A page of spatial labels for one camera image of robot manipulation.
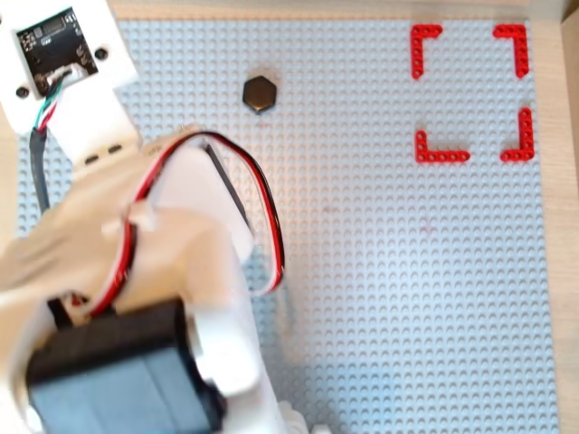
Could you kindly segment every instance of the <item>hexagonal nut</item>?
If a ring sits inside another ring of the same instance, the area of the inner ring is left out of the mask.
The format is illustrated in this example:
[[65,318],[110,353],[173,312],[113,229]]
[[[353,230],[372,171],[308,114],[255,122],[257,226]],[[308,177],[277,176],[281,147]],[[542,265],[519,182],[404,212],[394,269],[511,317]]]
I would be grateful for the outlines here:
[[277,95],[278,88],[262,75],[245,81],[243,86],[243,103],[258,115],[275,106]]

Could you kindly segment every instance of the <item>robotic arm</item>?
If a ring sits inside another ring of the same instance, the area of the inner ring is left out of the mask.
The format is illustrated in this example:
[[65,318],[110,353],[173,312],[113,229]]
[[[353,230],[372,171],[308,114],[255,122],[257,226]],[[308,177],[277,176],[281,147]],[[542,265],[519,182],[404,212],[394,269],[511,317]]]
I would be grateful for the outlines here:
[[252,231],[219,149],[258,185],[276,265],[267,293],[283,244],[257,162],[217,133],[140,146],[114,94],[136,73],[103,0],[0,14],[14,61],[6,115],[20,133],[49,128],[74,164],[65,200],[0,260],[0,431],[307,433],[261,359],[242,274]]

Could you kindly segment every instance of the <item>gray cable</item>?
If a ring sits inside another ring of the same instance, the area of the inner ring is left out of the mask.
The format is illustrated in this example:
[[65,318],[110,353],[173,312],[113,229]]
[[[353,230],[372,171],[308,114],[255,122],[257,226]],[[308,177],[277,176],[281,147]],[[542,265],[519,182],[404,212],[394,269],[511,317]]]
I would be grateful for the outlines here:
[[33,172],[34,190],[38,199],[40,212],[44,214],[51,207],[48,198],[48,188],[44,176],[44,149],[46,148],[46,131],[41,132],[36,128],[30,135],[30,168]]

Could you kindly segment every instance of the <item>red wire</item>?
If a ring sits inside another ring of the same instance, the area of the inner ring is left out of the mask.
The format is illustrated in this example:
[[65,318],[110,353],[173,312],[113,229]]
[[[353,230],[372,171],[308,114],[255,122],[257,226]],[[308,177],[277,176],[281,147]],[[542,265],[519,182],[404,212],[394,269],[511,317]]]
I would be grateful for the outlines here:
[[46,129],[46,127],[48,127],[48,122],[51,120],[52,115],[54,115],[54,111],[56,110],[56,104],[54,104],[54,106],[52,106],[51,111],[48,112],[48,114],[46,115],[46,118],[44,118],[43,123],[40,124],[40,126],[38,127],[39,131],[44,131]]
[[[54,112],[54,108],[51,110],[51,113],[49,113],[49,116],[47,117],[47,119],[50,119],[53,112]],[[156,179],[160,175],[161,171],[163,170],[163,167],[165,166],[165,163],[168,160],[168,158],[183,143],[185,143],[186,141],[190,140],[191,138],[199,136],[199,135],[207,135],[209,137],[212,137],[212,138],[216,139],[217,141],[219,141],[222,145],[224,145],[227,148],[229,148],[230,150],[232,150],[237,156],[239,156],[248,165],[248,167],[250,167],[254,178],[257,180],[257,184],[258,184],[259,189],[260,189],[261,197],[263,198],[264,207],[265,207],[266,213],[268,214],[268,219],[270,222],[270,230],[271,230],[271,233],[273,235],[272,236],[273,247],[275,250],[275,261],[276,261],[275,273],[276,273],[276,277],[275,277],[273,285],[267,291],[267,293],[269,294],[270,292],[273,292],[277,288],[277,286],[281,283],[281,280],[283,279],[284,260],[285,259],[284,259],[284,255],[283,255],[283,241],[281,239],[280,222],[279,222],[279,219],[277,217],[277,213],[274,211],[275,205],[272,202],[271,194],[269,193],[269,189],[268,189],[267,185],[265,184],[266,181],[265,181],[265,178],[261,172],[261,169],[256,165],[255,160],[253,160],[252,157],[246,153],[246,151],[244,151],[242,148],[239,148],[238,146],[236,146],[233,142],[229,141],[229,139],[227,139],[227,138],[225,138],[217,133],[211,133],[211,132],[197,132],[197,133],[193,133],[191,135],[185,136],[185,137],[181,137],[173,145],[169,146],[163,152],[163,154],[157,159],[157,162],[156,162],[153,170],[150,171],[147,178],[145,179],[143,184],[138,189],[137,194],[135,195],[135,198],[134,198],[134,202],[138,202],[138,201],[141,201],[141,200],[147,198],[148,193],[150,192],[151,188],[153,187],[154,182],[156,181]],[[119,294],[120,290],[123,287],[123,284],[124,284],[123,276],[125,276],[126,273],[128,273],[129,257],[130,257],[130,249],[131,249],[130,240],[131,240],[131,236],[132,236],[132,231],[134,231],[135,229],[128,221],[125,221],[124,225],[125,225],[125,230],[124,230],[124,239],[123,239],[123,251],[121,254],[121,261],[119,263],[119,267],[117,268],[117,270],[115,272],[115,278],[113,279],[112,284],[110,285],[109,289],[107,290],[105,297],[92,310],[92,312],[91,312],[92,316],[99,315],[105,309],[107,309],[107,307],[110,306],[110,304],[115,300],[115,298],[117,297],[117,295]]]
[[94,307],[94,309],[92,309],[92,312],[90,312],[92,316],[100,315],[103,311],[107,309],[107,307],[110,306],[110,304],[116,298],[117,294],[122,289],[122,286],[125,282],[125,273],[127,273],[128,271],[128,263],[130,259],[130,247],[131,247],[130,240],[132,238],[132,231],[134,231],[135,229],[128,220],[125,220],[123,224],[124,224],[123,251],[119,267],[115,272],[115,277],[110,285],[109,290],[105,294],[105,297]]

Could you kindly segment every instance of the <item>green wire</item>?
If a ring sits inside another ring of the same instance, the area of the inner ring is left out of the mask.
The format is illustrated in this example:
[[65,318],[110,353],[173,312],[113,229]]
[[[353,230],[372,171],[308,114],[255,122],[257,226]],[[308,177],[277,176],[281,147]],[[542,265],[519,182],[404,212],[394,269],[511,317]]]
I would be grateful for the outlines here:
[[52,104],[52,102],[61,93],[61,89],[62,89],[62,82],[60,82],[59,85],[56,87],[56,91],[54,92],[54,94],[52,96],[50,96],[49,98],[47,98],[46,101],[44,102],[44,104],[40,107],[40,110],[38,111],[38,115],[36,116],[36,122],[34,122],[35,128],[38,128],[38,124],[40,123],[41,116],[43,115],[44,111]]

